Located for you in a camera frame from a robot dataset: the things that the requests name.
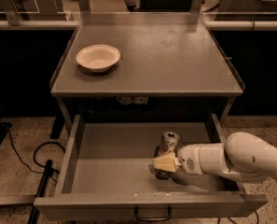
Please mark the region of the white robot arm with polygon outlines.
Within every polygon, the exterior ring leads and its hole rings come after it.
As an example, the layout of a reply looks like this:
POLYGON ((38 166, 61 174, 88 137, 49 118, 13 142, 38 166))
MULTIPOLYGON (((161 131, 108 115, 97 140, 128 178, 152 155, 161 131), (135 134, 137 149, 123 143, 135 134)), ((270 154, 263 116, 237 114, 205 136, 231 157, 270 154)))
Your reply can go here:
POLYGON ((243 183, 277 180, 277 148, 250 133, 233 133, 223 143, 175 147, 169 142, 152 160, 158 171, 187 175, 218 175, 243 183))

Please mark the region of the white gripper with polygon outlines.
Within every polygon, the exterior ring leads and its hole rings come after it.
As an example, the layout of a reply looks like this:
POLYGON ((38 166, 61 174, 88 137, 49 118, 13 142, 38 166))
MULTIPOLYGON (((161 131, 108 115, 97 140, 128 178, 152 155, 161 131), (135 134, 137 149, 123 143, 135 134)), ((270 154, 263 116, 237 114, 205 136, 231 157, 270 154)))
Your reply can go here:
POLYGON ((200 161, 201 144, 187 145, 174 153, 167 153, 152 160, 155 169, 165 172, 175 172, 181 166, 187 175, 203 175, 200 161))

